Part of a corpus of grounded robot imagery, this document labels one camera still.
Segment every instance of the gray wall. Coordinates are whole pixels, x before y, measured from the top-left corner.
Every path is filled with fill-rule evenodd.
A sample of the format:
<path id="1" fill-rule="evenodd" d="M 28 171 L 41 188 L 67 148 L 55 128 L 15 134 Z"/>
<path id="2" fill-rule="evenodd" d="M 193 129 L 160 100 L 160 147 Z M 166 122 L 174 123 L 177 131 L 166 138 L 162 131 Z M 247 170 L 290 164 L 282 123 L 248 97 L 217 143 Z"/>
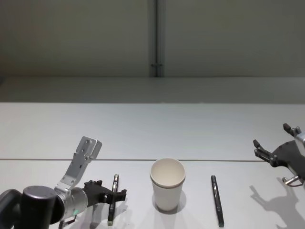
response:
<path id="1" fill-rule="evenodd" d="M 148 77 L 153 0 L 1 0 L 0 75 Z M 165 0 L 165 76 L 305 76 L 305 1 Z"/>
<path id="2" fill-rule="evenodd" d="M 145 0 L 1 0 L 0 74 L 148 76 Z"/>
<path id="3" fill-rule="evenodd" d="M 0 103 L 305 104 L 304 85 L 304 77 L 23 76 L 8 77 L 0 86 Z"/>
<path id="4" fill-rule="evenodd" d="M 3 84 L 4 82 L 4 77 L 0 77 L 0 86 Z"/>
<path id="5" fill-rule="evenodd" d="M 305 76 L 305 1 L 165 3 L 166 76 Z"/>

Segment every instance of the white paper cup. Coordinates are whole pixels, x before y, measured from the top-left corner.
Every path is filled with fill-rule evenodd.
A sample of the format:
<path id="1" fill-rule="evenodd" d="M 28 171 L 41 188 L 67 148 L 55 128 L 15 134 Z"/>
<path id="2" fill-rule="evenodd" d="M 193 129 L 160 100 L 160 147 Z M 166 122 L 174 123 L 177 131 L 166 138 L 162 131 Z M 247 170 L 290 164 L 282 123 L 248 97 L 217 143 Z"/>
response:
<path id="1" fill-rule="evenodd" d="M 171 158 L 157 160 L 151 168 L 151 179 L 157 207 L 163 211 L 177 207 L 185 180 L 183 165 Z"/>

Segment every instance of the marker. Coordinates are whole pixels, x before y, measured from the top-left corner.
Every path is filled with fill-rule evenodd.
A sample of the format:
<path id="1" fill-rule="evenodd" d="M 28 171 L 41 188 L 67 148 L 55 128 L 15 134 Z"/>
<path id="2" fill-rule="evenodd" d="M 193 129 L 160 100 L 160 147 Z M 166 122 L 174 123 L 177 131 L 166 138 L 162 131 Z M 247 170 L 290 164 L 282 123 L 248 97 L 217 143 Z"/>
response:
<path id="1" fill-rule="evenodd" d="M 218 186 L 217 186 L 217 181 L 216 181 L 215 176 L 211 176 L 211 182 L 212 182 L 213 197 L 214 197 L 214 202 L 215 202 L 215 209 L 216 209 L 216 214 L 217 214 L 217 218 L 218 218 L 218 226 L 220 228 L 223 228 L 224 227 L 223 209 L 221 207 Z"/>
<path id="2" fill-rule="evenodd" d="M 114 175 L 113 179 L 113 185 L 112 185 L 112 191 L 117 192 L 119 185 L 119 174 Z M 108 212 L 108 226 L 113 225 L 113 218 L 115 213 L 115 202 L 113 204 L 110 204 L 109 206 L 109 212 Z"/>

